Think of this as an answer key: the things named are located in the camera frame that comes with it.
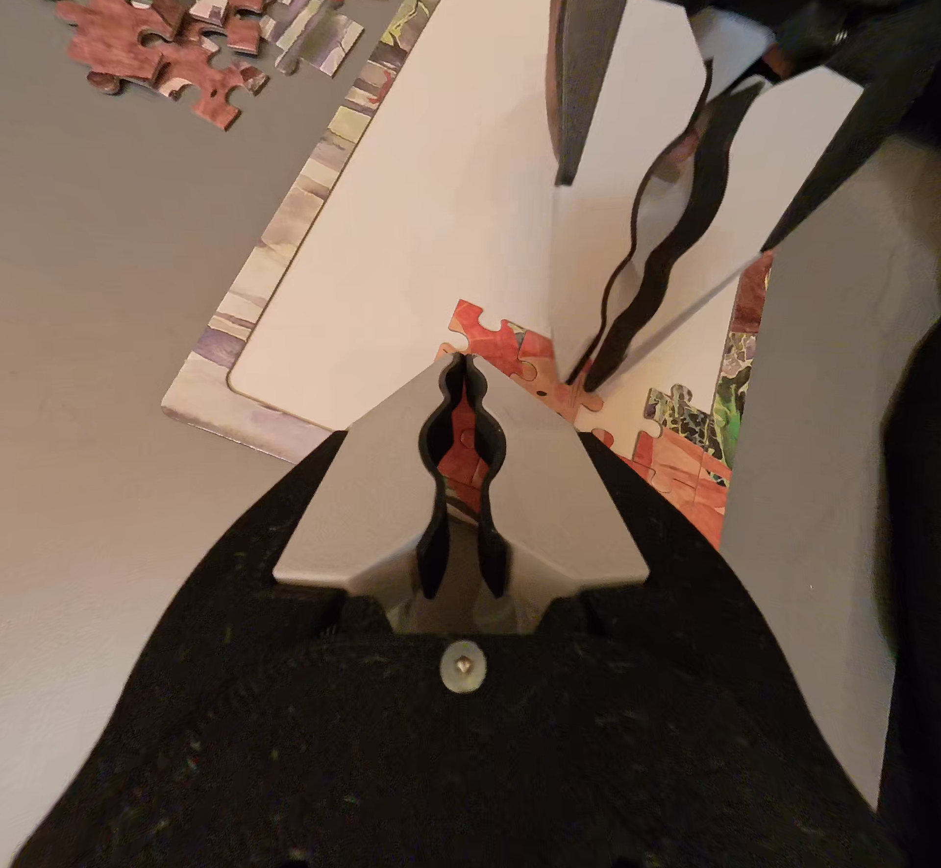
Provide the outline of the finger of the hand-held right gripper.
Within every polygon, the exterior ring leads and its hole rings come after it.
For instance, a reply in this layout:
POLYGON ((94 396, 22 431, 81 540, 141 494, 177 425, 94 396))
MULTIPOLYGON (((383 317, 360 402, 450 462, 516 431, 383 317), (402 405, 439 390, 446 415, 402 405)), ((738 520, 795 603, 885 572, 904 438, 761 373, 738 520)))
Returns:
POLYGON ((552 201, 549 326, 561 381, 605 330, 606 291, 631 250, 634 204, 656 160, 687 130, 708 77, 682 5, 627 0, 577 171, 552 201))
POLYGON ((602 300, 604 334, 583 377, 597 391, 656 349, 755 263, 851 115, 864 86, 826 66, 717 98, 692 158, 685 204, 641 197, 631 231, 638 266, 619 268, 602 300))

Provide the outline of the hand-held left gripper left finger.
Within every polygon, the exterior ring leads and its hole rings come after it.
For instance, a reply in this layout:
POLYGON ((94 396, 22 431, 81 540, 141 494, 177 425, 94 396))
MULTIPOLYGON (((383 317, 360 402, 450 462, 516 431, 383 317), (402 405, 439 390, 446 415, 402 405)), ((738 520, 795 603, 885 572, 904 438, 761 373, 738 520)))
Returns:
POLYGON ((465 357, 446 354, 342 435, 274 567, 284 585, 374 599, 438 593, 450 531, 440 463, 453 447, 465 357))

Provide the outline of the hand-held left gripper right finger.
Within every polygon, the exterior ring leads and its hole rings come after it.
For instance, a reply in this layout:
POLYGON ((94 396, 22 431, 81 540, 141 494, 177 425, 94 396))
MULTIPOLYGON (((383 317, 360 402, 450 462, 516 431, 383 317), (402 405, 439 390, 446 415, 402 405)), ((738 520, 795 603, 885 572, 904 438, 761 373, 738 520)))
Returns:
POLYGON ((580 434, 488 360, 468 358, 483 579, 517 613, 643 583, 649 568, 580 434))

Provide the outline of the joined orange puzzle pieces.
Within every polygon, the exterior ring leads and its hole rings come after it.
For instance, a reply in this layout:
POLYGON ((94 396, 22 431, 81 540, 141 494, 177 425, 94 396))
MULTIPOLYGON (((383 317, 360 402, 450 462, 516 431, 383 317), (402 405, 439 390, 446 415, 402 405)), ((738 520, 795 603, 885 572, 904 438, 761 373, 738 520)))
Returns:
MULTIPOLYGON (((442 343, 438 357, 456 353, 460 348, 463 347, 442 343)), ((532 354, 554 358, 550 339, 528 330, 520 357, 532 354)), ((650 420, 658 427, 656 434, 642 430, 638 424, 615 424, 613 420, 606 424, 595 423, 592 415, 600 412, 582 412, 573 427, 593 434, 605 447, 615 451, 717 548, 732 474, 723 459, 718 435, 704 449, 650 420)))

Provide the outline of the puzzle frame tray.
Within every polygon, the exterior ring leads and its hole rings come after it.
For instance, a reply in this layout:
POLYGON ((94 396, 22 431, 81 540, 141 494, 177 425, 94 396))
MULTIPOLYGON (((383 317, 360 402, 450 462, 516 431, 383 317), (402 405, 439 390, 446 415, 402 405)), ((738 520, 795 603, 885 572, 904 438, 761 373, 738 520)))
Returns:
MULTIPOLYGON (((482 324, 548 333, 548 0, 404 0, 162 400, 287 462, 482 324)), ((674 384, 732 470, 773 252, 600 392, 634 424, 674 384)))

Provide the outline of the person's right hand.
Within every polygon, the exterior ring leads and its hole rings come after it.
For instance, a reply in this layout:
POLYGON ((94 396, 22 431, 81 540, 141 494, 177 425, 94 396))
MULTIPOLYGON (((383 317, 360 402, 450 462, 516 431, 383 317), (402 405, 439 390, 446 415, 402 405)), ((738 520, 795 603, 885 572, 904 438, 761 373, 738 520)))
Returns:
POLYGON ((677 182, 692 165, 700 139, 708 130, 712 109, 707 107, 688 126, 680 142, 663 157, 653 169, 653 175, 668 183, 677 182))

